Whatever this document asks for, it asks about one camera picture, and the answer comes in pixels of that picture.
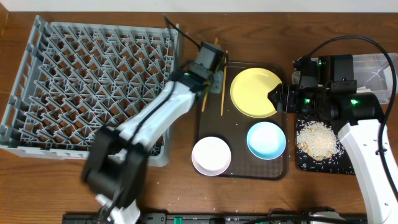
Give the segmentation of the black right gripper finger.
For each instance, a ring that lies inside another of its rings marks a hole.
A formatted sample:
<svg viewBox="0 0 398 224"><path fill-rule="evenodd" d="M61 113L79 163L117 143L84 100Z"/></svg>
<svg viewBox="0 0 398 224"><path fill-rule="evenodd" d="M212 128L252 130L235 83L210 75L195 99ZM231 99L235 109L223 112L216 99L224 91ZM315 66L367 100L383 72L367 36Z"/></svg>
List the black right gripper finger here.
<svg viewBox="0 0 398 224"><path fill-rule="evenodd" d="M273 90L269 92L269 95L280 95L280 92L282 91L282 84L278 84Z"/></svg>
<svg viewBox="0 0 398 224"><path fill-rule="evenodd" d="M272 106L274 107L275 111L278 111L278 100L279 94L278 93L268 93L268 100L271 102Z"/></svg>

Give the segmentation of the yellow plate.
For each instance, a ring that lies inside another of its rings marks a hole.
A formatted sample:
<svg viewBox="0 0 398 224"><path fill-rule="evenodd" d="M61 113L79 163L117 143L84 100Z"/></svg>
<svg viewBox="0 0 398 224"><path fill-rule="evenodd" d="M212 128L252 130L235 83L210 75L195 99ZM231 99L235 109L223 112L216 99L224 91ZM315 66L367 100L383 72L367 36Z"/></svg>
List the yellow plate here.
<svg viewBox="0 0 398 224"><path fill-rule="evenodd" d="M265 68L248 68L239 72L230 86L233 105L242 114L252 118L267 118L276 114L268 94L282 80Z"/></svg>

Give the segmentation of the light blue bowl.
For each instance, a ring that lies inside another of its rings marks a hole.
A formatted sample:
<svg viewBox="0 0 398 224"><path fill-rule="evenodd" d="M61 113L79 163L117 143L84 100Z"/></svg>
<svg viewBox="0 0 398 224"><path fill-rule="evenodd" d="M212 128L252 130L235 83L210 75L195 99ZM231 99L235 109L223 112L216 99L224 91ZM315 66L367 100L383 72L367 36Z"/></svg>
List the light blue bowl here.
<svg viewBox="0 0 398 224"><path fill-rule="evenodd" d="M246 144L250 152L259 159L273 160L284 153L287 140L278 125L263 121L249 129Z"/></svg>

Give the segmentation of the white pink bowl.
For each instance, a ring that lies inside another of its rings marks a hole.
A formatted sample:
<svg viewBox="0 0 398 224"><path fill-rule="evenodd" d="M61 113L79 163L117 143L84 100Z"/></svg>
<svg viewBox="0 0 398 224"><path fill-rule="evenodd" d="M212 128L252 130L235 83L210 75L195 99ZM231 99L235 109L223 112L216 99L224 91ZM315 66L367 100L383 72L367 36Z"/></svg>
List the white pink bowl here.
<svg viewBox="0 0 398 224"><path fill-rule="evenodd" d="M209 136L200 139L192 149L192 164L202 175L217 176L230 165L231 150L221 138Z"/></svg>

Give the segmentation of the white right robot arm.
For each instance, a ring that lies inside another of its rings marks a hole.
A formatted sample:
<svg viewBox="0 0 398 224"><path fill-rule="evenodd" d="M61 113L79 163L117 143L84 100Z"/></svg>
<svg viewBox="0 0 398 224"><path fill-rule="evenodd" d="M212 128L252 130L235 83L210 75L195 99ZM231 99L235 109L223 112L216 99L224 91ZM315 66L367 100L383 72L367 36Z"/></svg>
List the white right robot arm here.
<svg viewBox="0 0 398 224"><path fill-rule="evenodd" d="M328 123L348 153L369 223L397 223L397 162L387 134L387 113L371 93L278 84L268 95L277 111Z"/></svg>

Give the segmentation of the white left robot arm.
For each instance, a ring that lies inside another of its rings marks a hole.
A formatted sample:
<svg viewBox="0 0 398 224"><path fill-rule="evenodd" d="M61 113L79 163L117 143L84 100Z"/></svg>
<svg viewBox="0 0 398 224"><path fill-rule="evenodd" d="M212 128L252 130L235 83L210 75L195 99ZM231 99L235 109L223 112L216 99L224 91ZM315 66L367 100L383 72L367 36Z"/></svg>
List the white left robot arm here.
<svg viewBox="0 0 398 224"><path fill-rule="evenodd" d="M229 55L218 44L202 42L198 55L176 68L163 90L141 112L116 128L104 125L81 173L92 192L107 201L94 223L133 223L131 207L143 189L149 151L169 127L190 111L226 66Z"/></svg>

